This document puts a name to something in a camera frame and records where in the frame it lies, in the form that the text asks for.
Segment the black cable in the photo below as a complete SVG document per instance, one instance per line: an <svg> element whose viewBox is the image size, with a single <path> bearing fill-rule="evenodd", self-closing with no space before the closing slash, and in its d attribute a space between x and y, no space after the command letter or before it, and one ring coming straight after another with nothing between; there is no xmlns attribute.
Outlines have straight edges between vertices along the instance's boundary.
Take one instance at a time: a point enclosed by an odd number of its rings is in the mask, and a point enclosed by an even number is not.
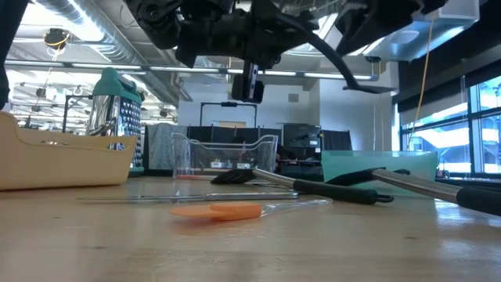
<svg viewBox="0 0 501 282"><path fill-rule="evenodd" d="M317 34L314 34L310 30L306 29L305 27L303 27L303 25L286 14L279 13L276 15L276 19L289 25L296 31L300 31L305 34L308 37L308 43L319 50L341 73L343 78L346 80L346 84L348 85L347 89L359 90L372 94L381 94L383 92L390 91L390 89L360 85L356 81L355 77L348 68L348 65L343 61L343 58L339 55L339 53L337 53L336 50L332 49L329 44L323 41Z"/></svg>

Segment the ductwork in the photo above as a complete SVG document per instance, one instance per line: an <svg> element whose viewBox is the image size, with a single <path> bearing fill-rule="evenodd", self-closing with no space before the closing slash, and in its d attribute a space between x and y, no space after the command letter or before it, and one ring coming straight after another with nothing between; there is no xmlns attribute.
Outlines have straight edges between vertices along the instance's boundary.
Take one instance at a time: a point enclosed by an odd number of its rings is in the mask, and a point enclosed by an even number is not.
<svg viewBox="0 0 501 282"><path fill-rule="evenodd" d="M103 54L112 63L147 64L146 60L92 0L36 0L36 2L75 25L93 24L95 28L98 28L104 36L102 42L108 45L93 46L93 49ZM177 106L179 99L193 101L181 88L164 84L155 74L147 73L137 78L144 81L153 90L153 94L164 103Z"/></svg>

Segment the black frame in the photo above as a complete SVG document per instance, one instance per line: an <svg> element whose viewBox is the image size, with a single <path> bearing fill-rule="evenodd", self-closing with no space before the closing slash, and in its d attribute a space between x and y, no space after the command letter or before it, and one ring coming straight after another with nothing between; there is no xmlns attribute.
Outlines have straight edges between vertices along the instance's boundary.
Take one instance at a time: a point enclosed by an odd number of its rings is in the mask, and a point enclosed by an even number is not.
<svg viewBox="0 0 501 282"><path fill-rule="evenodd" d="M88 98L92 99L92 95L66 95L66 101L64 102L64 114L63 114L63 129L61 130L62 133L66 133L66 123L68 122L68 110L71 109L73 104L70 106L70 100L73 98Z"/></svg>
<svg viewBox="0 0 501 282"><path fill-rule="evenodd" d="M465 88L464 80L461 81L463 85L461 85L462 89L465 89L467 94L467 114L459 117L452 117L446 119L444 121L436 121L426 125L421 125L414 128L414 132L423 131L426 129L437 128L444 125L454 125L460 122L467 122L468 124L468 132L469 132L469 154L470 154L470 172L450 172L451 177L460 177L460 178L476 178L476 179L501 179L501 173L485 173L485 172L476 172L475 171L475 155L474 155L474 132L473 132L473 123L474 121L481 120L482 118L489 118L496 115L501 115L501 107L488 109L488 110L480 110L478 112L473 112L473 103L471 99L471 90L470 87ZM402 124L400 124L399 129L399 137L400 137L400 150L406 150L406 144L403 143L404 135L410 134L412 132L412 128L404 129Z"/></svg>
<svg viewBox="0 0 501 282"><path fill-rule="evenodd" d="M222 102L222 103L202 102L200 104L200 124L199 124L199 126L202 126L202 114L204 113L204 106L205 105L219 105L221 107L238 107L238 106L253 107L254 108L254 128L257 127L258 105L255 105L255 104L244 104L244 103L231 103L231 105L235 105L235 106L226 106L226 105L229 105L229 104L225 103L225 102Z"/></svg>

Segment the metal rod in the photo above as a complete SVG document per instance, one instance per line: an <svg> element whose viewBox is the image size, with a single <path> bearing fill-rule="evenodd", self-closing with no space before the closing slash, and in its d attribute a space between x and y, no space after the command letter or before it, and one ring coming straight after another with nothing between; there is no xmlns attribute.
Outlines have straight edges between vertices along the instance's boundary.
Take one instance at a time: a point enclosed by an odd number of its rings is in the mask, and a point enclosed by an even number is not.
<svg viewBox="0 0 501 282"><path fill-rule="evenodd" d="M456 195L462 188L444 183L434 183L415 176L402 175L383 169L374 171L373 176L384 183L451 203L456 203Z"/></svg>
<svg viewBox="0 0 501 282"><path fill-rule="evenodd" d="M63 114L63 129L61 130L62 133L66 133L66 123L68 121L68 107L70 103L70 97L66 96L66 101L64 101L64 114Z"/></svg>
<svg viewBox="0 0 501 282"><path fill-rule="evenodd" d="M57 107L64 107L64 104L36 104L36 103L11 103L13 107L51 107L51 108L57 108ZM72 106L73 109L85 109L86 107L90 106L79 106L75 105Z"/></svg>
<svg viewBox="0 0 501 282"><path fill-rule="evenodd" d="M81 201L242 201L242 200L282 200L296 199L298 192L268 192L268 193L209 193L192 196L131 196L131 197L80 197Z"/></svg>
<svg viewBox="0 0 501 282"><path fill-rule="evenodd" d="M292 179L292 178L289 178L286 176L277 175L275 173L267 172L267 171L264 171L264 170L259 169L259 168L254 169L252 172L257 177L264 179L264 180L268 180L271 183L283 185L283 186L291 188L291 189L294 188L294 181L296 181L296 179Z"/></svg>

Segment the ceiling light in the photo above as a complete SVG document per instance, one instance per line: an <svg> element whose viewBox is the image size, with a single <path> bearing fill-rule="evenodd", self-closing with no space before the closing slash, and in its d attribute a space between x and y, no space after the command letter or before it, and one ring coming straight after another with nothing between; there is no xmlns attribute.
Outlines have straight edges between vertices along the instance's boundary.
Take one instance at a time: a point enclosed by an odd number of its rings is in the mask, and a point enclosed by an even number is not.
<svg viewBox="0 0 501 282"><path fill-rule="evenodd" d="M29 114L14 114L14 117L16 118L28 118L30 117ZM41 120L46 120L46 121L62 121L63 117L57 117L57 116L45 116L45 115L31 115L31 119L41 119ZM68 121L87 121L88 117L67 117Z"/></svg>
<svg viewBox="0 0 501 282"><path fill-rule="evenodd" d="M228 69L229 74L243 74L243 70Z"/></svg>
<svg viewBox="0 0 501 282"><path fill-rule="evenodd" d="M369 45L369 47L367 47L367 49L365 49L362 52L362 54L367 55L368 53L370 53L370 51L372 51L374 48L376 48L383 40L384 40L384 37L377 39L371 45Z"/></svg>
<svg viewBox="0 0 501 282"><path fill-rule="evenodd" d="M117 71L118 74L130 74L130 75L146 75L145 71L134 71L134 70L119 70Z"/></svg>
<svg viewBox="0 0 501 282"><path fill-rule="evenodd" d="M30 67L63 67L63 63L47 61L28 61L28 60L5 60L6 65L10 66L30 66Z"/></svg>
<svg viewBox="0 0 501 282"><path fill-rule="evenodd" d="M277 75L277 76L295 76L295 71L280 71L280 70L266 70L266 75Z"/></svg>
<svg viewBox="0 0 501 282"><path fill-rule="evenodd" d="M203 68L203 67L150 67L152 71L177 71L184 73L218 73L217 68Z"/></svg>
<svg viewBox="0 0 501 282"><path fill-rule="evenodd" d="M112 67L115 69L122 69L122 70L141 70L141 66L115 65L107 63L73 63L73 67L95 68L95 69L105 69L107 67Z"/></svg>
<svg viewBox="0 0 501 282"><path fill-rule="evenodd" d="M304 73L306 78L330 78L330 79L344 79L342 74L321 74L321 73ZM356 74L353 76L356 80L369 81L372 80L370 75Z"/></svg>
<svg viewBox="0 0 501 282"><path fill-rule="evenodd" d="M341 74L317 74L317 73L305 73L306 78L337 78L342 79Z"/></svg>

